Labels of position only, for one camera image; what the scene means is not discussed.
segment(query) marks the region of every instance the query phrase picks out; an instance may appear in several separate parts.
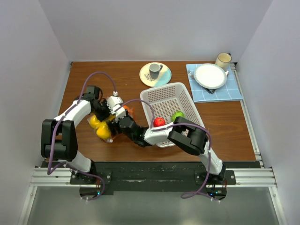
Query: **round plate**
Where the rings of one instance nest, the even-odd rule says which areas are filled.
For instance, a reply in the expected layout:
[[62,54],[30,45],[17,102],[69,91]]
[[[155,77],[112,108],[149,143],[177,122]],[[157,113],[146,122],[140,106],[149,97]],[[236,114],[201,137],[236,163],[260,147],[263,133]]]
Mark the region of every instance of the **round plate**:
[[[163,65],[163,68],[159,72],[157,79],[152,79],[149,74],[149,66],[152,63],[157,63],[159,65]],[[141,81],[149,87],[158,87],[158,86],[167,84],[170,81],[171,77],[172,77],[172,73],[171,73],[169,67],[167,67],[165,64],[160,63],[160,62],[148,63],[145,66],[143,66],[142,69],[140,70]]]
[[220,88],[227,81],[225,71],[221,67],[210,63],[197,67],[194,72],[194,78],[198,84],[208,89]]

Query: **wooden table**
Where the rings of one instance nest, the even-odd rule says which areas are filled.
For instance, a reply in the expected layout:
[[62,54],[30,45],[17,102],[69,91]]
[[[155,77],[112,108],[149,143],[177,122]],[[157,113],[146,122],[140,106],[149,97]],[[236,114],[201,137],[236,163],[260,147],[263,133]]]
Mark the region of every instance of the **wooden table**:
[[[68,78],[66,90],[60,107],[65,111],[79,96],[82,85],[89,74],[95,71],[108,73],[117,85],[119,96],[123,101],[139,98],[142,90],[148,87],[139,78],[139,71],[148,62],[74,62]],[[201,63],[188,61],[167,61],[171,72],[170,82],[182,82],[190,95],[191,89],[185,65]],[[99,86],[104,97],[112,95],[113,86],[104,75],[95,75],[88,82]],[[255,160],[248,129],[239,101],[196,103],[199,114],[213,138],[212,147],[223,161]],[[136,122],[148,126],[141,103],[133,102]],[[185,153],[178,147],[159,148],[156,145],[141,148],[126,136],[119,135],[113,143],[108,144],[98,138],[87,120],[83,120],[76,128],[79,151],[94,161],[198,161],[198,157]]]

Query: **white wall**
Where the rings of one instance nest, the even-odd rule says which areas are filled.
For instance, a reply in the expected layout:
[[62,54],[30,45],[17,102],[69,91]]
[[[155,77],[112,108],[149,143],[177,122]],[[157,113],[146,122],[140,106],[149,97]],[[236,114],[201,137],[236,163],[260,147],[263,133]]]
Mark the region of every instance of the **white wall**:
[[300,2],[273,0],[238,62],[256,138],[289,224],[299,224]]
[[237,61],[271,0],[39,0],[68,59]]
[[68,60],[37,0],[0,2],[0,224],[18,222]]

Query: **blue placemat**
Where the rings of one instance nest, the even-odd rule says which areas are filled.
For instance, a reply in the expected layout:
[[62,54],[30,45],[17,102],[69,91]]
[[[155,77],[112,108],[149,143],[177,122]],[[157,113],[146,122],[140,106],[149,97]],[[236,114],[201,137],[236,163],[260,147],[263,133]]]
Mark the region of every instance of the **blue placemat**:
[[[189,70],[194,74],[195,69],[201,64],[187,64],[187,71]],[[224,102],[224,101],[238,101],[243,97],[240,94],[239,87],[236,83],[233,71],[229,67],[229,71],[226,84],[218,89],[215,93],[208,93],[197,81],[191,77],[188,78],[189,85],[191,86],[193,101],[194,102]]]

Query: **white plastic basket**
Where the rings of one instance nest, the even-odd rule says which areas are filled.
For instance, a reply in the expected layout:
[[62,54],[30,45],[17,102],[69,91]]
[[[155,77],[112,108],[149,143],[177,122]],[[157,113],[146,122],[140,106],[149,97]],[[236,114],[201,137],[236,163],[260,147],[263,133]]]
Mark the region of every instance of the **white plastic basket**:
[[[162,117],[166,124],[171,123],[171,116],[178,110],[184,113],[189,121],[204,127],[197,108],[183,83],[169,83],[160,87],[143,90],[140,94],[141,100],[147,101],[153,107],[155,118]],[[148,125],[150,126],[152,112],[149,106],[142,103]],[[160,142],[156,144],[164,148],[173,146],[172,142]]]

